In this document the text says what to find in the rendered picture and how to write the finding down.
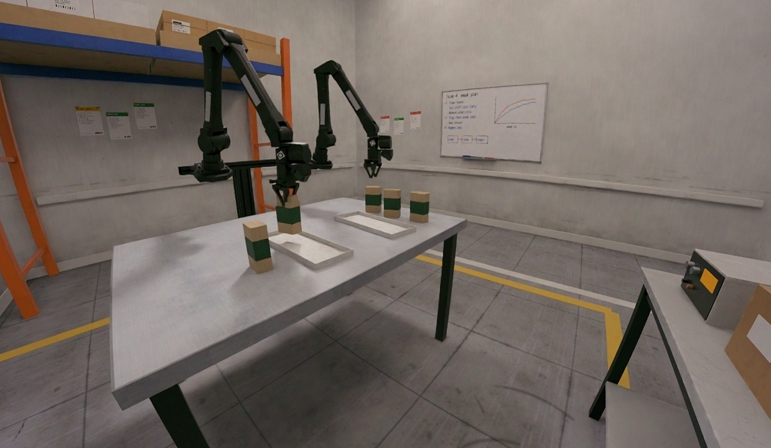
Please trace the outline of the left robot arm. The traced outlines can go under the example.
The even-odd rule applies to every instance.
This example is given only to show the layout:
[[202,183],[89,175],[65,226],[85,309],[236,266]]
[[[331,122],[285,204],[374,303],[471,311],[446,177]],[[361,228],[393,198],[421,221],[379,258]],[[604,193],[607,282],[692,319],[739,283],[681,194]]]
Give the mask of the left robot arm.
[[[319,127],[311,163],[332,164],[332,161],[329,162],[328,159],[327,147],[336,146],[336,136],[333,134],[329,113],[329,75],[332,75],[333,79],[336,80],[338,86],[342,89],[342,93],[353,107],[362,123],[363,129],[367,133],[367,138],[374,137],[373,139],[367,139],[367,148],[373,148],[371,149],[371,159],[385,157],[387,161],[390,161],[393,158],[393,149],[391,149],[393,147],[393,140],[391,140],[391,136],[378,135],[379,127],[376,120],[373,120],[373,117],[366,110],[353,85],[350,84],[346,74],[343,72],[342,65],[335,62],[335,60],[328,60],[328,62],[322,63],[322,65],[315,68],[314,74],[316,74],[317,80]],[[378,147],[380,149],[375,149]]]

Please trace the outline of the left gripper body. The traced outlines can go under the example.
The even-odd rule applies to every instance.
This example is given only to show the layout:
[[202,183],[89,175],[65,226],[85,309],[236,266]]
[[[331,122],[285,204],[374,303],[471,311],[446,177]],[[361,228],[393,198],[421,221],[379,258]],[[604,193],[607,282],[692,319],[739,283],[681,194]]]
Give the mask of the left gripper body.
[[371,149],[368,149],[368,159],[363,160],[364,164],[372,164],[376,162],[376,164],[382,164],[381,159],[371,159]]

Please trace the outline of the white rectangular tray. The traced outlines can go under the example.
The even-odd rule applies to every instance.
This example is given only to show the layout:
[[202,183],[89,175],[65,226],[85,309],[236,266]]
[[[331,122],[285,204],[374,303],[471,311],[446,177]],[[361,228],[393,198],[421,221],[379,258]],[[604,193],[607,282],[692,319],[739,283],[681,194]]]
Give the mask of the white rectangular tray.
[[407,235],[408,233],[416,232],[416,226],[378,217],[376,215],[369,215],[369,213],[365,212],[349,212],[344,213],[343,215],[335,215],[334,220],[370,233],[376,233],[376,235],[391,240]]
[[315,270],[354,256],[353,249],[303,230],[296,235],[270,231],[268,238],[270,246]]

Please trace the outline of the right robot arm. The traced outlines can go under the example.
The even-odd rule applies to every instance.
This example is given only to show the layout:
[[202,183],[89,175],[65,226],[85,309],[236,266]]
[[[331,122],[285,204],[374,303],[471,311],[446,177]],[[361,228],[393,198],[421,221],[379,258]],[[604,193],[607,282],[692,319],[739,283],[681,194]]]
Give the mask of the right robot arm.
[[[223,163],[220,155],[220,151],[230,147],[228,127],[222,123],[224,56],[255,106],[265,133],[271,141],[271,147],[279,147],[275,149],[276,163],[288,164],[278,165],[278,179],[297,178],[300,182],[307,182],[311,175],[309,161],[312,157],[309,145],[305,142],[293,142],[293,129],[288,121],[284,120],[282,114],[278,113],[276,106],[269,98],[268,92],[248,59],[246,54],[248,48],[240,35],[223,29],[214,29],[199,38],[199,45],[202,45],[204,67],[204,124],[203,128],[200,128],[198,138],[199,148],[203,151],[202,166],[197,167],[198,173],[201,176],[207,176],[230,172],[230,168]],[[289,164],[290,162],[292,164]],[[297,164],[303,166],[297,166]]]

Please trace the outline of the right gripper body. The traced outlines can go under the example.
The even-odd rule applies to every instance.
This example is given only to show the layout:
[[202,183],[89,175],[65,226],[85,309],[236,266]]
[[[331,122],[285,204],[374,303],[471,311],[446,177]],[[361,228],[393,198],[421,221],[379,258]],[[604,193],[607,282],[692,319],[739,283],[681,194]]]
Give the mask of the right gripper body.
[[289,186],[299,185],[299,182],[296,182],[296,181],[298,181],[297,178],[288,179],[288,180],[278,179],[278,165],[288,165],[288,164],[276,164],[277,178],[276,179],[269,179],[269,183],[270,184],[273,184],[273,182],[277,181],[276,184],[272,185],[273,187],[289,187]]

